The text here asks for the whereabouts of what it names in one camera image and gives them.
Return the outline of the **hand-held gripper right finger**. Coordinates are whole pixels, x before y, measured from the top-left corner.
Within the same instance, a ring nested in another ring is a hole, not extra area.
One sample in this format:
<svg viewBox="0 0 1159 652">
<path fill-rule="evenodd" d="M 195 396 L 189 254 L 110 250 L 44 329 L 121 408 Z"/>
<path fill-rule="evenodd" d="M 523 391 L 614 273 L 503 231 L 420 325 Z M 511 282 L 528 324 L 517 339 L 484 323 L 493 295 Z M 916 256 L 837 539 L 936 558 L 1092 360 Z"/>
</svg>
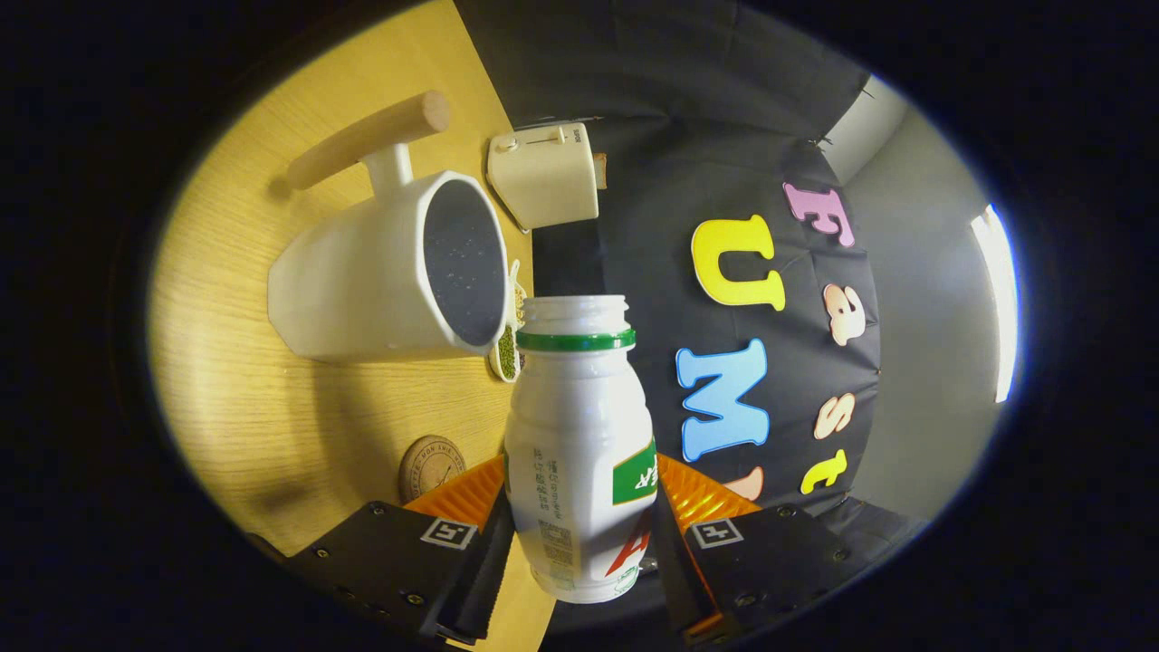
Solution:
<svg viewBox="0 0 1159 652">
<path fill-rule="evenodd" d="M 688 647 L 737 647 L 857 577 L 857 545 L 783 503 L 761 507 L 691 466 L 657 459 L 651 550 Z"/>
</svg>

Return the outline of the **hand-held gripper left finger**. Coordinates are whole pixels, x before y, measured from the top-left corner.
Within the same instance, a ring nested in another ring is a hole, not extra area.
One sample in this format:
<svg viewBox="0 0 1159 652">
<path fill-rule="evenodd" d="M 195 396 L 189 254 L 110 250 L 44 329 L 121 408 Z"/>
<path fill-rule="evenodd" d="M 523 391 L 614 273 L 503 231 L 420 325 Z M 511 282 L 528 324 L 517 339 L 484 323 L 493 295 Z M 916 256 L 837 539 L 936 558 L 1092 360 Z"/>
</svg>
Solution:
<svg viewBox="0 0 1159 652">
<path fill-rule="evenodd" d="M 427 647 L 488 635 L 513 539 L 503 455 L 398 506 L 369 501 L 290 573 Z"/>
</svg>

